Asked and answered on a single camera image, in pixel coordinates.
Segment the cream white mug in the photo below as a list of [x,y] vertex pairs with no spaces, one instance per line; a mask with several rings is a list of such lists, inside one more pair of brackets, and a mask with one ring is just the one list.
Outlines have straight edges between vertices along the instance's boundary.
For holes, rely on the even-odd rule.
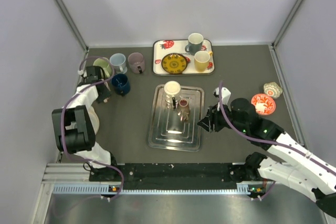
[[163,98],[167,104],[170,104],[173,109],[177,108],[181,98],[181,86],[176,81],[169,81],[164,85]]

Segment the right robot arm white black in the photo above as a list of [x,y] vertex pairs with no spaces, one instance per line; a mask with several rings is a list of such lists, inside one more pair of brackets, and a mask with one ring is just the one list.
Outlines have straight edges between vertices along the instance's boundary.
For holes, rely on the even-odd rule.
[[235,99],[230,106],[222,103],[210,106],[198,126],[208,132],[232,129],[253,145],[287,162],[288,165],[283,165],[253,153],[245,161],[245,174],[252,180],[261,177],[280,182],[335,217],[335,167],[298,144],[276,123],[261,118],[247,99]]

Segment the dark blue mug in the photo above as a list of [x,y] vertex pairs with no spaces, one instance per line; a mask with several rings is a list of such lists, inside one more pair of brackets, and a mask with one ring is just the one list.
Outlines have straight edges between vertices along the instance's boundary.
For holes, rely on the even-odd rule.
[[112,77],[111,85],[113,86],[116,94],[125,96],[127,95],[130,90],[130,83],[129,79],[126,74],[119,73]]

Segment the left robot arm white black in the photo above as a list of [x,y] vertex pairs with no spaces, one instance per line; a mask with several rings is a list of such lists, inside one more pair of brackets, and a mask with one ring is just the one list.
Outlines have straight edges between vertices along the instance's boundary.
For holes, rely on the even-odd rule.
[[75,94],[61,109],[51,114],[56,146],[59,151],[75,154],[87,161],[89,167],[101,169],[107,180],[114,180],[119,174],[115,157],[96,142],[96,133],[89,112],[92,104],[110,97],[104,70],[98,66],[89,66],[80,70],[82,82]]

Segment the light green mug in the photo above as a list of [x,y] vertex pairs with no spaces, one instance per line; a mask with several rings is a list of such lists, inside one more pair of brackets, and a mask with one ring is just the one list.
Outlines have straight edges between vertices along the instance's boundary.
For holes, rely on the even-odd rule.
[[105,77],[110,78],[113,75],[113,69],[110,66],[108,58],[102,57],[98,58],[93,62],[94,66],[101,67],[105,73]]

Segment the purple mug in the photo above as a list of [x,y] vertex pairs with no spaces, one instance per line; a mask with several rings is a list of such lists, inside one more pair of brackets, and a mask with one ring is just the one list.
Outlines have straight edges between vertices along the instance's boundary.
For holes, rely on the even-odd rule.
[[131,53],[128,56],[128,63],[133,73],[142,74],[145,71],[145,58],[139,52]]

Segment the light blue mug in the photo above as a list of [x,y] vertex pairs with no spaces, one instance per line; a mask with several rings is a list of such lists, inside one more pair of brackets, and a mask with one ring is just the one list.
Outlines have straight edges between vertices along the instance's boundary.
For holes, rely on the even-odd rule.
[[128,70],[126,57],[124,54],[116,53],[110,57],[110,63],[113,66],[113,69],[116,73],[123,73],[125,74]]

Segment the small brown mug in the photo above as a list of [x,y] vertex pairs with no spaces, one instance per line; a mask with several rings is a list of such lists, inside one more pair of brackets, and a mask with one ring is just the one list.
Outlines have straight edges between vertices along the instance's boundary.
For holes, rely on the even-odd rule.
[[177,114],[181,122],[187,122],[190,119],[190,105],[186,99],[181,99],[178,103]]

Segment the pink mug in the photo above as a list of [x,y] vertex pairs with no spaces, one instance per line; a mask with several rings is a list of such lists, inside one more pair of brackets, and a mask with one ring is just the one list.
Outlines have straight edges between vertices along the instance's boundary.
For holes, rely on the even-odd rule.
[[111,90],[107,82],[103,84],[103,102],[107,103],[111,97]]

